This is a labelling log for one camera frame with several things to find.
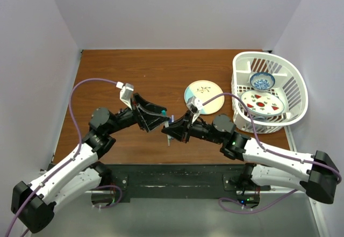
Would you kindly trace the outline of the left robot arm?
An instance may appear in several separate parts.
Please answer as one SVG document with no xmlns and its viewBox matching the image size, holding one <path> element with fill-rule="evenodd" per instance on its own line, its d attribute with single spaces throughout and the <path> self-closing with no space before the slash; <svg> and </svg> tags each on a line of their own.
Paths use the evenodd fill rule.
<svg viewBox="0 0 344 237">
<path fill-rule="evenodd" d="M 150 103 L 138 93 L 122 99 L 126 108 L 112 113 L 97 108 L 89 132 L 62 161 L 26 184 L 21 181 L 12 192 L 11 211 L 31 233 L 42 231 L 59 208 L 91 189 L 112 188 L 111 173 L 99 159 L 114 145 L 115 132 L 137 124 L 150 132 L 169 120 L 166 108 Z"/>
</svg>

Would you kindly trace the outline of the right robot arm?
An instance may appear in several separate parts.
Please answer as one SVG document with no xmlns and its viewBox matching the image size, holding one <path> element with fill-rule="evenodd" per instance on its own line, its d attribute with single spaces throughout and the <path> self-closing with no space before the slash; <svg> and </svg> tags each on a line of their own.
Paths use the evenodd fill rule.
<svg viewBox="0 0 344 237">
<path fill-rule="evenodd" d="M 310 198 L 333 204 L 336 187 L 341 181 L 338 168 L 322 151 L 296 153 L 262 144 L 236 131 L 230 118 L 221 114 L 211 124 L 202 119 L 192 121 L 191 112 L 163 127 L 162 133 L 180 142 L 191 137 L 221 145 L 220 152 L 231 160 L 244 161 L 246 169 L 239 177 L 245 190 L 255 186 L 275 185 L 305 192 Z"/>
</svg>

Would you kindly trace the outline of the cream and blue plate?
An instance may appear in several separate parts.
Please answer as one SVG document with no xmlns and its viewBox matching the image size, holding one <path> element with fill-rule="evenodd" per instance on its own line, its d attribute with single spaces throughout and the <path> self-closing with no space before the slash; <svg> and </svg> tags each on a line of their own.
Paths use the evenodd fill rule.
<svg viewBox="0 0 344 237">
<path fill-rule="evenodd" d="M 216 95 L 222 94 L 222 89 L 214 82 L 207 80 L 194 81 L 184 91 L 184 101 L 187 103 L 188 99 L 195 96 L 202 101 L 208 101 Z M 221 96 L 203 106 L 201 110 L 202 115 L 210 115 L 218 112 L 225 101 L 225 97 Z"/>
</svg>

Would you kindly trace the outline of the watermelon pattern plate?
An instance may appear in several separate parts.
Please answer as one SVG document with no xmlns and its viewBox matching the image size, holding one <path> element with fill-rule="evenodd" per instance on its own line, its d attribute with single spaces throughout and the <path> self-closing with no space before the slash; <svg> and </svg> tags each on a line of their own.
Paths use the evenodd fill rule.
<svg viewBox="0 0 344 237">
<path fill-rule="evenodd" d="M 269 92 L 250 90 L 243 92 L 240 98 L 255 115 L 272 117 L 284 111 L 284 103 Z"/>
</svg>

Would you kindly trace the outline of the blue patterned bowl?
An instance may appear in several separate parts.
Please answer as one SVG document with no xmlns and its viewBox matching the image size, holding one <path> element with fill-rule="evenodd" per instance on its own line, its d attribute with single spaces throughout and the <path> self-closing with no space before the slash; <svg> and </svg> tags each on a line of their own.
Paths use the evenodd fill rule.
<svg viewBox="0 0 344 237">
<path fill-rule="evenodd" d="M 270 73 L 258 72 L 250 77 L 249 82 L 255 90 L 267 91 L 275 85 L 276 80 Z"/>
</svg>

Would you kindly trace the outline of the white plastic basket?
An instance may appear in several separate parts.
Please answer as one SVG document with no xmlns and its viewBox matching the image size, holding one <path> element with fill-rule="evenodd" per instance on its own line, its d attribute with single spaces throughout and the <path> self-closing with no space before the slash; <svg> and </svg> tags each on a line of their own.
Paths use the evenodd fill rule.
<svg viewBox="0 0 344 237">
<path fill-rule="evenodd" d="M 298 69 L 288 60 L 265 52 L 241 52 L 234 57 L 232 68 L 232 94 L 239 97 L 232 99 L 233 120 L 240 130 L 274 133 L 305 116 L 309 105 L 307 88 Z M 276 80 L 275 85 L 264 92 L 277 96 L 284 103 L 284 111 L 278 116 L 255 115 L 240 98 L 243 92 L 255 90 L 249 79 L 258 72 L 270 73 Z"/>
</svg>

